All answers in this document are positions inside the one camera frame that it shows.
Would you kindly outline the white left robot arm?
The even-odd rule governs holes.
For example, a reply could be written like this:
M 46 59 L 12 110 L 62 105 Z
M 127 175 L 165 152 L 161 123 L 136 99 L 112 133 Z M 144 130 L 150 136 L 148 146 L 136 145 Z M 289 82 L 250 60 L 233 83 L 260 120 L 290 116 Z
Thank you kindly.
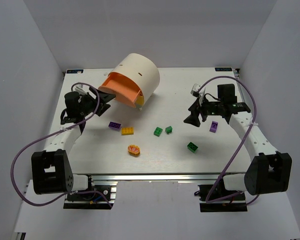
M 36 194 L 69 193 L 91 188 L 88 175 L 72 172 L 68 155 L 85 129 L 87 116 L 101 116 L 111 107 L 108 102 L 116 96 L 99 90 L 90 91 L 97 96 L 77 91 L 64 96 L 66 108 L 60 115 L 62 132 L 43 151 L 32 154 L 32 179 Z

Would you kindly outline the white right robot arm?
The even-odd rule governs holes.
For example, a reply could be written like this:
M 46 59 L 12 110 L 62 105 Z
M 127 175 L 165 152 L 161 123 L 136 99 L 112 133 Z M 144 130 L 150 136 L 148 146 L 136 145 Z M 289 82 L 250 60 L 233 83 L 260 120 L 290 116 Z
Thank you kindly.
M 221 116 L 241 139 L 240 146 L 247 150 L 251 163 L 245 173 L 225 174 L 208 193 L 221 193 L 221 199 L 236 193 L 248 192 L 252 196 L 285 192 L 289 186 L 292 158 L 279 152 L 254 122 L 245 102 L 239 102 L 234 84 L 220 84 L 217 97 L 209 101 L 204 89 L 194 84 L 191 95 L 196 100 L 189 107 L 190 115 L 184 123 L 199 127 L 209 116 Z

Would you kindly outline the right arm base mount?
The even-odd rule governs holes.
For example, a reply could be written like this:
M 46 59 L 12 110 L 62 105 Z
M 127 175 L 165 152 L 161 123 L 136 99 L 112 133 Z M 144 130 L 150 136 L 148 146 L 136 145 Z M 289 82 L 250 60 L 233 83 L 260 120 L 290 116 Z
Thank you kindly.
M 199 199 L 199 207 L 201 213 L 235 213 L 235 212 L 247 212 L 245 195 L 239 194 L 231 196 L 222 200 L 215 201 L 215 199 L 223 198 L 228 195 L 235 194 L 235 191 L 225 190 L 224 187 L 217 187 L 211 194 L 209 201 L 206 202 L 206 197 L 212 184 L 198 185 L 198 190 L 194 192 L 194 196 Z

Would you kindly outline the yellow drawer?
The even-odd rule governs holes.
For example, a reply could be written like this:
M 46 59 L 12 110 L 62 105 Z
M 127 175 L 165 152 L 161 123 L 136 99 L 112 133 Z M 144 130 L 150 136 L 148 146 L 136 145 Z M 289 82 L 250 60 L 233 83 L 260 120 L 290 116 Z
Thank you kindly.
M 138 95 L 135 101 L 136 106 L 143 106 L 144 105 L 144 96 L 143 95 Z

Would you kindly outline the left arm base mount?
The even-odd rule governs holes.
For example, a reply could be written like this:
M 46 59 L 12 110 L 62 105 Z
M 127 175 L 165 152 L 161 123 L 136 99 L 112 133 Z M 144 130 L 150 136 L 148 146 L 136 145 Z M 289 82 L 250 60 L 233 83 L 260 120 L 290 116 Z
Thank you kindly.
M 116 199 L 117 182 L 90 175 L 88 189 L 84 191 L 88 193 L 66 195 L 63 208 L 66 210 L 110 210 Z

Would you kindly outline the purple curved lego brick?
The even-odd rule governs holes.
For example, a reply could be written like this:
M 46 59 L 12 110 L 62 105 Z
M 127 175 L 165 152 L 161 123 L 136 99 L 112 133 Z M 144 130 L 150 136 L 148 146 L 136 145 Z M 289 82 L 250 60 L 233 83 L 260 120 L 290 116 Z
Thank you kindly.
M 218 122 L 212 121 L 209 131 L 212 133 L 216 133 L 217 129 L 218 129 Z

